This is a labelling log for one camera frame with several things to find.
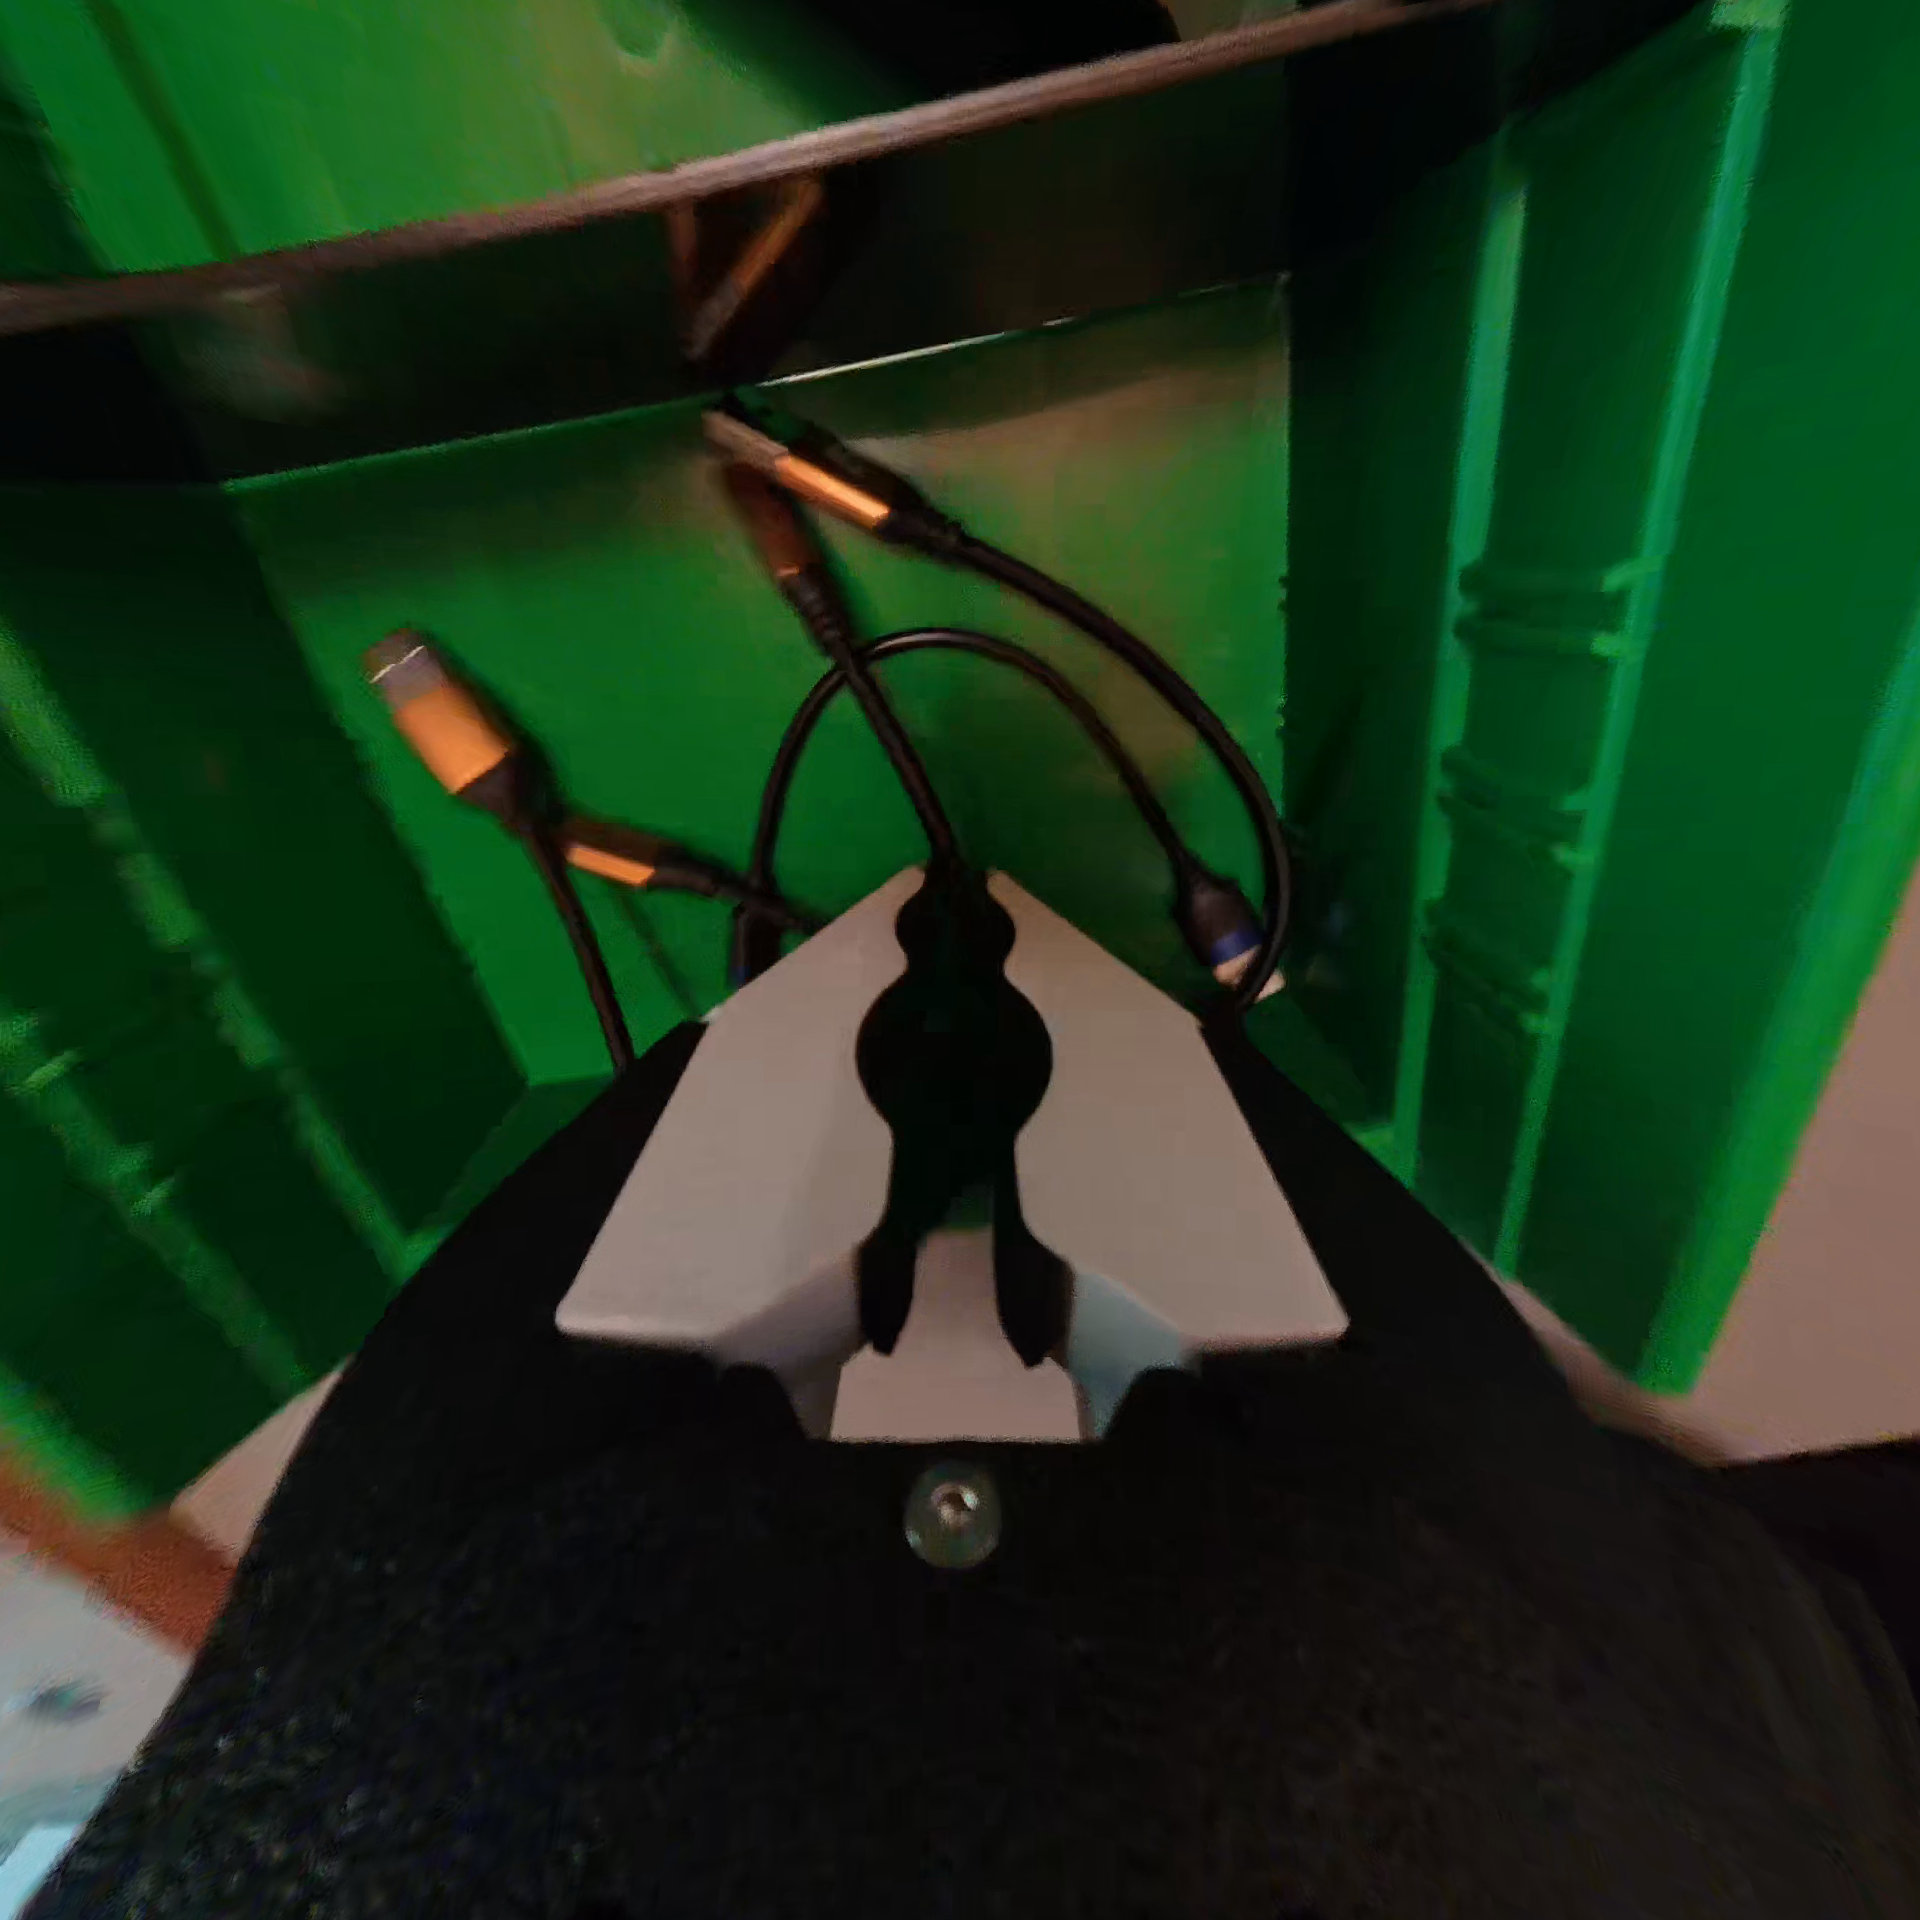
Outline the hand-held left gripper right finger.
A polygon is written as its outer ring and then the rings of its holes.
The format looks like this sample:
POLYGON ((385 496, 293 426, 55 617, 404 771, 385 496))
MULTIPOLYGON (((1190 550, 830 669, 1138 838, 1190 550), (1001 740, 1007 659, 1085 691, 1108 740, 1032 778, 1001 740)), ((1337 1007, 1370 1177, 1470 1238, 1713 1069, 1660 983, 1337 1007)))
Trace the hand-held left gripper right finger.
POLYGON ((1142 1369, 1332 1348, 1337 1306, 1204 1024, 990 879, 969 1102, 996 1253, 954 1440, 1095 1440, 1142 1369))

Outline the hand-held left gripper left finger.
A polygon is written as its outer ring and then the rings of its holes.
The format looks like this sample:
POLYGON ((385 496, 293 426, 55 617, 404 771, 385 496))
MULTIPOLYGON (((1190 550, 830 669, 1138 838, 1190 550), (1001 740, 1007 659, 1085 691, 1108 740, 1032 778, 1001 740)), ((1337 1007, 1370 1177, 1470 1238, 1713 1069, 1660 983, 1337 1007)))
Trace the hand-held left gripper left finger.
POLYGON ((849 1266, 892 1155, 855 1083, 855 1024, 906 967, 892 921, 917 880, 891 879, 703 1019, 554 1306, 567 1342, 754 1365, 801 1431, 836 1424, 862 1348, 849 1266))

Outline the green plastic bin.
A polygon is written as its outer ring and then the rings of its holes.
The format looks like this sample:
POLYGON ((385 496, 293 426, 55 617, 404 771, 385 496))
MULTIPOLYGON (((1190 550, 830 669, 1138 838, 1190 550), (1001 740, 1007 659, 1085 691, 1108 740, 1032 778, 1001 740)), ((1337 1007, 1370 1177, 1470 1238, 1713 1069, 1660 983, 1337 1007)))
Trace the green plastic bin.
POLYGON ((604 1086, 358 659, 739 870, 821 659, 731 393, 1217 709, 1255 1034, 1694 1386, 1916 879, 1916 6, 990 94, 791 6, 9 6, 9 1452, 167 1509, 604 1086))

